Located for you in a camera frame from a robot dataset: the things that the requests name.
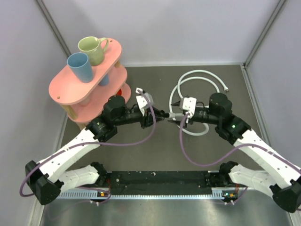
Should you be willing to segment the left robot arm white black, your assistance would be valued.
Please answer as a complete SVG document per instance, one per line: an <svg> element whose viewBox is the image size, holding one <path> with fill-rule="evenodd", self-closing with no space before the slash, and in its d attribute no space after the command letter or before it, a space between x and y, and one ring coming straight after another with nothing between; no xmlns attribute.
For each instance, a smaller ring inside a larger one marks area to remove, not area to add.
<svg viewBox="0 0 301 226"><path fill-rule="evenodd" d="M168 113L153 107L148 93L138 95L137 104L131 108L126 106L122 96L111 96L102 113L72 141L48 158L26 164L26 183L41 205L51 203L70 189L106 186L108 172L98 162L76 170L68 169L90 151L102 145L110 146L108 141L117 134L118 126L139 123L144 129L167 117Z"/></svg>

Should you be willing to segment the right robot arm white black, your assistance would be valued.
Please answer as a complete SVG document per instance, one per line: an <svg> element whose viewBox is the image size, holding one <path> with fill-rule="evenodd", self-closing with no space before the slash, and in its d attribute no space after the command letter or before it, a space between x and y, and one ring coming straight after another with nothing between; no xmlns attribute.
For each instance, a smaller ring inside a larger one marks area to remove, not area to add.
<svg viewBox="0 0 301 226"><path fill-rule="evenodd" d="M196 98L182 97L169 103L183 111L181 121L172 122L183 130L188 123L200 122L215 125L222 139L253 159L262 170L251 170L230 161L220 166L220 182L253 188L269 197L283 210L294 213L301 209L301 169L284 159L266 144L244 120L232 112L232 102L223 93L214 93L209 105L198 106Z"/></svg>

